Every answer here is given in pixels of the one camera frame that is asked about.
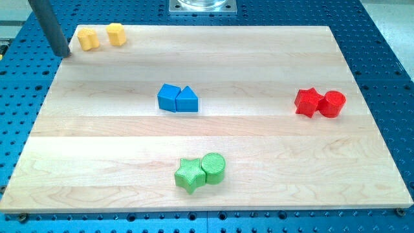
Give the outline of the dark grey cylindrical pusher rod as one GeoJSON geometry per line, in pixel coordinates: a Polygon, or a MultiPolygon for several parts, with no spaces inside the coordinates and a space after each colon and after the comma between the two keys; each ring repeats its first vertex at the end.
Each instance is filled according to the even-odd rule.
{"type": "Polygon", "coordinates": [[[66,58],[71,54],[65,37],[49,0],[28,0],[40,27],[55,56],[66,58]]]}

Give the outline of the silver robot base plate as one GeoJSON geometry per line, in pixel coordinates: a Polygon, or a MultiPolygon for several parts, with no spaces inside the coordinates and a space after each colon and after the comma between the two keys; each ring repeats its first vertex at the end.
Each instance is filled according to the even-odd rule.
{"type": "Polygon", "coordinates": [[[227,15],[237,13],[236,0],[169,0],[170,15],[227,15]]]}

